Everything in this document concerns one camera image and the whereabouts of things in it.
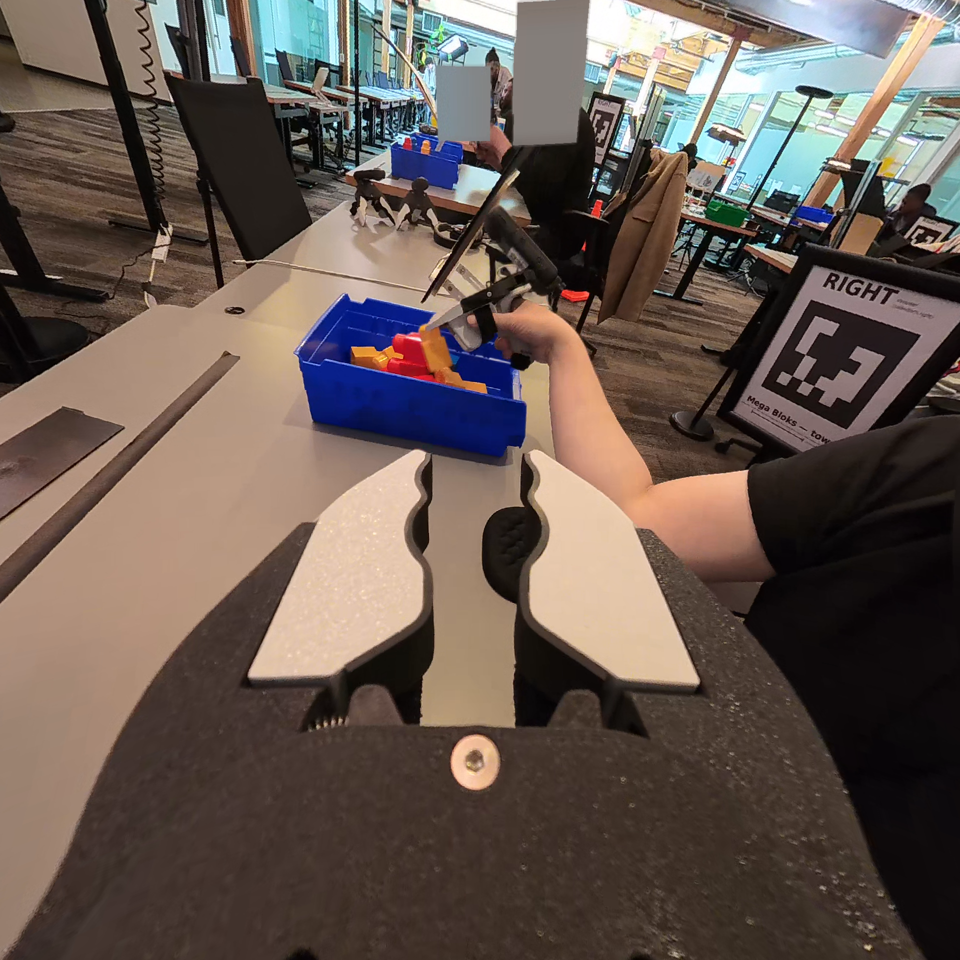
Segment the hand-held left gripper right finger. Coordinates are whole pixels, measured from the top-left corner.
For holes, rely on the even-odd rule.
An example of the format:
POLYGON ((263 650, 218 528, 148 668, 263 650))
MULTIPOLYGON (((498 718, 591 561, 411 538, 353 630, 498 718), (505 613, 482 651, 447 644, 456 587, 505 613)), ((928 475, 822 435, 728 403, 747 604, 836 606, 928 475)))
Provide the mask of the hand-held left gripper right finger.
POLYGON ((523 456, 520 494, 532 543, 515 602, 516 677, 553 704, 594 693, 607 722, 628 693, 697 693, 701 678, 630 517, 540 450, 523 456))

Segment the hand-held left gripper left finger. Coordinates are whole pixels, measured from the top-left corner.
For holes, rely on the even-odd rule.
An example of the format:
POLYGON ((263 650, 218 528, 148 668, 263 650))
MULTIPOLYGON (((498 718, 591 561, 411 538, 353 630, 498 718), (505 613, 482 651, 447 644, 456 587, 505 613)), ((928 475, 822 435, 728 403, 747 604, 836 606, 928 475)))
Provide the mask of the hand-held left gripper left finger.
POLYGON ((418 722, 435 649, 432 497, 432 457, 412 450, 324 509, 247 670, 252 687, 320 690, 342 713, 380 686, 418 722))

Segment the pile of mega blocks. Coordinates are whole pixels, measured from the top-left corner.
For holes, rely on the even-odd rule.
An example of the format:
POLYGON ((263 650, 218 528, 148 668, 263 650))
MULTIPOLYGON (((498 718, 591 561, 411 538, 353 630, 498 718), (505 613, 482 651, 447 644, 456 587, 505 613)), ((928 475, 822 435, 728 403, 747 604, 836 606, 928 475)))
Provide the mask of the pile of mega blocks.
POLYGON ((456 369, 456 359, 450 354, 453 367, 431 373, 425 364, 418 332, 415 332, 395 335, 391 344, 382 349, 372 345, 354 345, 350 349, 349 359, 356 367, 486 395, 487 386, 479 381, 464 379, 456 369))

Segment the person's right hand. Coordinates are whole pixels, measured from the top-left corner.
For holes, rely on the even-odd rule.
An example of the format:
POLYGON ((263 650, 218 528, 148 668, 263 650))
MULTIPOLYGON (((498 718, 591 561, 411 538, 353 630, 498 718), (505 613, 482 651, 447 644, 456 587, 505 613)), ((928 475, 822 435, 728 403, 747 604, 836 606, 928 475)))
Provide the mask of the person's right hand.
POLYGON ((575 330, 548 306, 523 300, 510 312, 494 312, 494 346, 504 359, 524 355, 549 367, 589 359, 575 330))

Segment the black tilted board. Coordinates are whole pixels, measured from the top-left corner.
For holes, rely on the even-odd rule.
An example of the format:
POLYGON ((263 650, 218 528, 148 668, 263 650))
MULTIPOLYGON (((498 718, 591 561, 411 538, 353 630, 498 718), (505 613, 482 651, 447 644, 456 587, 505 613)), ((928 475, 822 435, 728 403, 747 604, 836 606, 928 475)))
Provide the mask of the black tilted board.
POLYGON ((437 296, 445 287, 451 273, 454 272, 464 255, 472 248, 474 241, 481 236, 487 217, 499 205, 518 174, 519 169, 513 167, 500 175, 495 186, 487 194, 448 256, 438 263, 438 268, 431 273, 430 284, 421 298, 423 304, 431 297, 437 296))

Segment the black office chair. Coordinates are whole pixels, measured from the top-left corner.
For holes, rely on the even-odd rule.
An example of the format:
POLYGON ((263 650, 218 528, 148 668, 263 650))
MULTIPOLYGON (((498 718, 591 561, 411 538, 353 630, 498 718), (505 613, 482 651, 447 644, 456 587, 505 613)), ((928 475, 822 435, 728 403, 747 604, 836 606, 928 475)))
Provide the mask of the black office chair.
POLYGON ((612 221, 584 211, 565 211, 560 220, 569 242, 580 241, 576 253, 556 263, 563 291, 585 292, 586 301, 575 327, 581 337, 594 301, 603 297, 613 247, 612 221))

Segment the spare gripper with grey fingers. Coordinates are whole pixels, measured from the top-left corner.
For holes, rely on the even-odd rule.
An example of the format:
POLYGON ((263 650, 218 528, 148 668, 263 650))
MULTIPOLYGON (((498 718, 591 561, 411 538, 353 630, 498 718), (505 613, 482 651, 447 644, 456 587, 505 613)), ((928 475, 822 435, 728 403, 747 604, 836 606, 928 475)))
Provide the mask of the spare gripper with grey fingers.
POLYGON ((429 182, 419 176, 412 180, 411 189, 406 194, 394 217, 394 229, 401 231, 408 226, 426 224, 433 232, 440 228, 439 219, 431 199, 427 194, 429 182))
POLYGON ((387 177, 386 171, 381 167, 369 167, 355 169, 352 175, 355 195, 350 207, 350 217, 354 223, 364 228, 368 217, 372 215, 394 227, 396 225, 394 211, 379 186, 387 177))

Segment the small framed marker sign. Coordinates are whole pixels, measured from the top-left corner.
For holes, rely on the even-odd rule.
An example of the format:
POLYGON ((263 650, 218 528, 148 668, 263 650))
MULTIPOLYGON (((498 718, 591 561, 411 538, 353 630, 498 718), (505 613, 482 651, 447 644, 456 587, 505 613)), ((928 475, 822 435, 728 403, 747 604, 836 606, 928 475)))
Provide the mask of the small framed marker sign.
POLYGON ((627 102, 609 92, 593 91, 586 114, 593 129, 594 159, 599 168, 605 161, 618 133, 627 102))

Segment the black round-base floor stand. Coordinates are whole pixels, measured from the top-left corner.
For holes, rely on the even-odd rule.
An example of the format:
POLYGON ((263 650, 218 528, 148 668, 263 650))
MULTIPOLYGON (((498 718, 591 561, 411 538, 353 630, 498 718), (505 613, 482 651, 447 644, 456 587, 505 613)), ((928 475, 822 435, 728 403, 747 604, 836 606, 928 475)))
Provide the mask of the black round-base floor stand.
POLYGON ((708 413, 717 396, 727 386, 736 369, 728 366, 718 378, 717 382, 707 394, 696 411, 678 411, 669 415, 668 424, 678 434, 697 442, 708 442, 714 438, 714 426, 711 424, 708 413))

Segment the wooden work table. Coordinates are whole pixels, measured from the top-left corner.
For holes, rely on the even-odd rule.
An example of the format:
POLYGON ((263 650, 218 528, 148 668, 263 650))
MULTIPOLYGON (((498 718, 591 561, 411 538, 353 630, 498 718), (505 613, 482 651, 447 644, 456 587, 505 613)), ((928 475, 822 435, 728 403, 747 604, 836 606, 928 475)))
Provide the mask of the wooden work table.
POLYGON ((698 228, 702 233, 701 240, 695 249, 693 249, 687 266, 680 276, 675 289, 672 292, 655 290, 654 293, 667 299, 673 299, 693 306, 702 306, 702 300, 689 296, 688 289, 696 273, 704 263, 714 238, 719 237, 726 241, 744 243, 756 238, 758 232, 756 229, 750 229, 748 226, 716 222, 687 211, 680 213, 680 222, 698 228))

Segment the black display panel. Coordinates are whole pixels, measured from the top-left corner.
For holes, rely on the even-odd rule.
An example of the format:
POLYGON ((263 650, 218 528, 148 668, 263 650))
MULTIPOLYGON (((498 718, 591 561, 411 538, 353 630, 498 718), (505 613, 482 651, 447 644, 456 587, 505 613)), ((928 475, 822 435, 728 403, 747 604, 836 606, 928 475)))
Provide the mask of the black display panel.
POLYGON ((217 82, 165 75, 198 162, 198 191, 218 288, 223 265, 210 197, 215 197, 243 262, 268 258, 312 225, 278 134, 263 82, 217 82))

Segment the white power adapter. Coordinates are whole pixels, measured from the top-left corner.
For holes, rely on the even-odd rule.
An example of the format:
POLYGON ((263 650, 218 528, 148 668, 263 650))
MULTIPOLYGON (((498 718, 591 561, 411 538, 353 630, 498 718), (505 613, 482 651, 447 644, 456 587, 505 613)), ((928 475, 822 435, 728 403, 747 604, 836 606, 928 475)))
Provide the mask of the white power adapter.
POLYGON ((143 301, 147 308, 152 308, 158 304, 158 298, 155 293, 155 279, 158 270, 166 263, 169 256, 173 240, 173 228, 171 224, 162 224, 155 236, 150 251, 150 269, 147 279, 141 285, 143 301))

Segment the black flat plate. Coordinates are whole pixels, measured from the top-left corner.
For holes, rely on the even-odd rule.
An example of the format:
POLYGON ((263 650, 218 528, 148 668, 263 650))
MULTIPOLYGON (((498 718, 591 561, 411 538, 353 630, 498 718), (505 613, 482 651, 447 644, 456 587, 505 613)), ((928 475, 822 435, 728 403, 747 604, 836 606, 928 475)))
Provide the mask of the black flat plate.
POLYGON ((125 427, 60 407, 1 444, 1 519, 6 519, 125 427))

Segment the black floor lamp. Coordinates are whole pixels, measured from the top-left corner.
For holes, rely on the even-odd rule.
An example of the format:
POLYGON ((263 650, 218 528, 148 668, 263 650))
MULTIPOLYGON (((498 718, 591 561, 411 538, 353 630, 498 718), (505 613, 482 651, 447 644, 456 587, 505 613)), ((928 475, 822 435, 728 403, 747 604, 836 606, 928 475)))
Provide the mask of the black floor lamp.
POLYGON ((791 125, 790 128, 789 128, 789 130, 787 131, 786 136, 785 136, 785 138, 783 139, 782 143, 780 144, 777 152, 774 154, 774 157, 772 158, 772 160, 771 160, 771 162, 770 162, 770 164, 769 164, 766 172, 765 172, 765 173, 762 175, 762 177, 760 177, 760 178, 758 179, 758 181, 756 182, 756 185, 755 185, 755 187, 754 187, 754 189, 753 189, 753 192, 751 193, 750 198, 749 198, 748 203, 747 203, 747 210, 752 210, 752 208, 753 208, 753 207, 755 206, 755 204, 757 203, 757 201, 758 201, 758 199, 759 199, 759 197, 760 197, 760 194, 761 194, 761 192, 762 192, 762 189, 764 188, 764 186, 766 186, 766 183, 769 181, 771 175, 774 173, 774 171, 775 171, 775 169, 776 169, 776 167, 777 167, 777 165, 778 165, 781 157, 783 156, 783 154, 784 154, 784 152, 785 152, 785 150, 786 150, 787 145, 789 144, 790 140, 794 137, 794 135, 795 135, 795 133, 796 133, 796 131, 797 131, 797 129, 798 129, 798 126, 800 126, 802 120, 804 119, 804 116, 805 116, 807 110, 809 109, 811 103, 812 103, 814 100, 821 100, 821 101, 822 101, 822 100, 830 100, 830 99, 832 99, 832 98, 834 97, 834 92, 833 92, 833 91, 828 90, 828 89, 824 89, 824 88, 819 87, 819 86, 809 85, 809 84, 801 84, 801 85, 798 85, 798 86, 795 88, 795 92, 796 92, 798 95, 801 95, 801 96, 805 97, 805 101, 804 101, 804 103, 801 105, 801 107, 800 107, 800 109, 799 109, 799 111, 798 111, 798 114, 797 114, 796 118, 794 119, 794 122, 792 123, 792 125, 791 125))

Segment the grey desk rail strip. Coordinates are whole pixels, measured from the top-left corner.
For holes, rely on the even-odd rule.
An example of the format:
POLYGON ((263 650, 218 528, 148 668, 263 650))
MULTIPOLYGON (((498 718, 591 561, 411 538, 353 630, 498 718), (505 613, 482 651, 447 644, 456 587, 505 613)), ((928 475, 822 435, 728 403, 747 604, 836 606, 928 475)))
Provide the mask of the grey desk rail strip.
POLYGON ((11 595, 239 360, 239 356, 224 352, 2 562, 2 601, 11 595))

